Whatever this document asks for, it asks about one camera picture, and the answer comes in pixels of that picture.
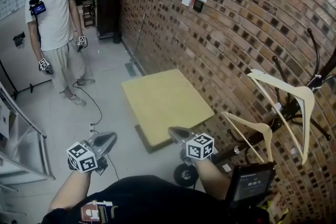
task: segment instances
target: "wall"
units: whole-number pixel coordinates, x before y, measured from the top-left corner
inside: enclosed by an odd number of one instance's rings
[[[256,68],[279,77],[272,57],[277,56],[288,81],[307,83],[314,70],[315,53],[306,31],[310,27],[320,47],[323,66],[335,49],[335,0],[208,0],[202,13],[181,0],[122,0],[122,31],[134,47],[141,17],[147,13],[137,58],[147,73],[179,68],[216,115],[198,128],[216,138],[221,150],[235,143],[229,125],[220,116],[231,111],[250,121],[273,117],[270,105],[246,76]],[[327,141],[312,128],[308,161],[301,165],[286,129],[274,134],[272,151],[277,175],[272,185],[286,198],[295,222],[330,221],[335,217],[336,89],[331,81],[316,93],[313,118],[329,134]],[[267,88],[276,100],[274,89]],[[244,129],[245,134],[252,133]],[[292,126],[302,143],[302,130]],[[255,147],[266,159],[263,142]],[[238,155],[231,161],[244,163]],[[250,153],[248,158],[257,159]]]

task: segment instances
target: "beige pants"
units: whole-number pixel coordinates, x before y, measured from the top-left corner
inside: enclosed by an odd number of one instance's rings
[[[68,87],[66,81],[67,70],[69,69],[76,80],[83,78],[86,74],[85,63],[81,52],[77,52],[76,41],[72,39],[55,50],[42,51],[44,58],[51,64],[54,74],[51,76],[55,89],[60,94]]]

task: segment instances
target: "man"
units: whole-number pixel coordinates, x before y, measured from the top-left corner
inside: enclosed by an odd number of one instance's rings
[[[87,197],[91,173],[72,172],[52,200],[50,213],[42,224],[227,220],[223,199],[229,180],[208,159],[195,161],[195,165],[206,193],[175,186],[155,176],[135,176]]]
[[[75,75],[78,87],[94,83],[94,80],[84,78],[86,74],[84,59],[80,46],[74,40],[70,16],[78,37],[81,37],[80,40],[84,40],[87,45],[76,1],[40,0],[44,2],[46,11],[36,16],[31,14],[30,1],[26,1],[26,22],[40,70],[51,76],[57,92],[65,94],[75,105],[85,106],[85,101],[71,92],[66,81],[66,72],[69,68]]]

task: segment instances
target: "wooden tabletop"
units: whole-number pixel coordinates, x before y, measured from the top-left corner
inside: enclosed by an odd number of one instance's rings
[[[149,146],[170,140],[168,128],[192,128],[214,115],[178,69],[123,82],[122,88]]]

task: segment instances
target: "white t-shirt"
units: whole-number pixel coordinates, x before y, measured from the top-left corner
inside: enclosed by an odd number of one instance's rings
[[[30,14],[29,1],[26,1],[26,23],[35,20]],[[74,38],[69,0],[40,0],[46,11],[37,15],[38,29],[41,35],[41,50],[55,50]]]

